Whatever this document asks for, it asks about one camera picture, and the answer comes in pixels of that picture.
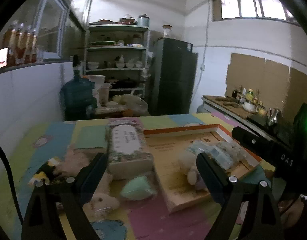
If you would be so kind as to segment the person's hand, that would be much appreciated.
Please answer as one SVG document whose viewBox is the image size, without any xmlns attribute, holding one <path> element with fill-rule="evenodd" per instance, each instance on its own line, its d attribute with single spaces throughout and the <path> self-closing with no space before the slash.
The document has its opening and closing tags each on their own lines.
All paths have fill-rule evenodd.
<svg viewBox="0 0 307 240">
<path fill-rule="evenodd" d="M 278 204 L 281 223 L 285 227 L 292 227 L 301 217 L 304 203 L 301 198 L 295 200 L 284 200 Z"/>
</svg>

